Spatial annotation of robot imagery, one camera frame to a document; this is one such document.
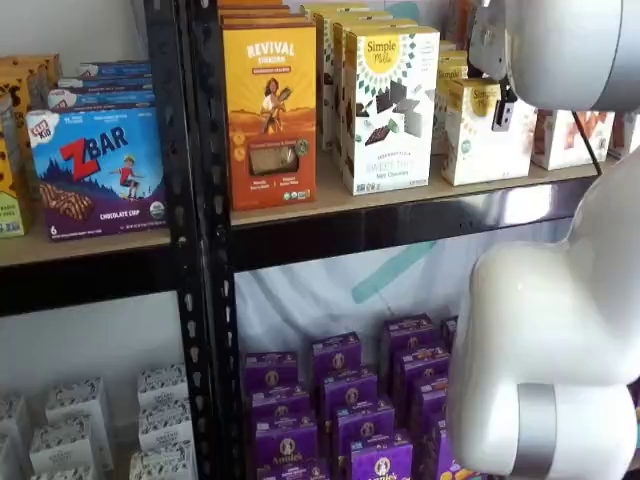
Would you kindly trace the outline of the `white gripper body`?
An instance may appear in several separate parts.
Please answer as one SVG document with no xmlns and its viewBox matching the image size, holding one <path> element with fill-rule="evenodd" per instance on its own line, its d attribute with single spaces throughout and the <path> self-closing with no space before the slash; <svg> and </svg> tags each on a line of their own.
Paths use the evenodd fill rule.
<svg viewBox="0 0 640 480">
<path fill-rule="evenodd" d="M 495 81 L 510 80 L 510 20 L 516 2 L 477 1 L 468 48 L 470 64 L 480 76 Z"/>
</svg>

